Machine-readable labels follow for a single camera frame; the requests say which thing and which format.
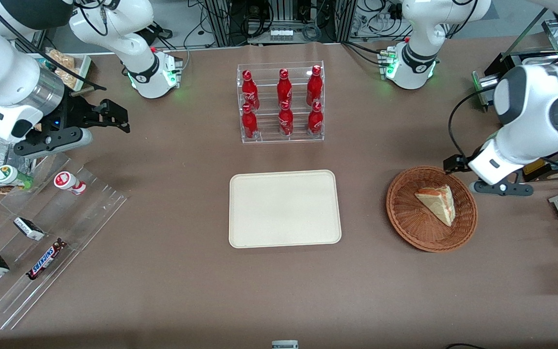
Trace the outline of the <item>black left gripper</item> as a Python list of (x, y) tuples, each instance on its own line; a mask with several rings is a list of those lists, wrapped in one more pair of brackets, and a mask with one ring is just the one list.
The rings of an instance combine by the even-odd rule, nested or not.
[(446, 175), (471, 172), (468, 163), (469, 159), (467, 157), (461, 154), (452, 155), (443, 161), (443, 170)]

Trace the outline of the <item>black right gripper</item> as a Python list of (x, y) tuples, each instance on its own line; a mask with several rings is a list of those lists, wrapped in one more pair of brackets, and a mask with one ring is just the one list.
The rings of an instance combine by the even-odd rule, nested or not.
[(65, 94), (55, 110), (42, 118), (42, 132), (69, 127), (116, 127), (125, 133), (131, 132), (126, 108), (110, 99), (103, 99), (96, 106), (96, 111), (93, 109), (94, 106), (83, 97)]

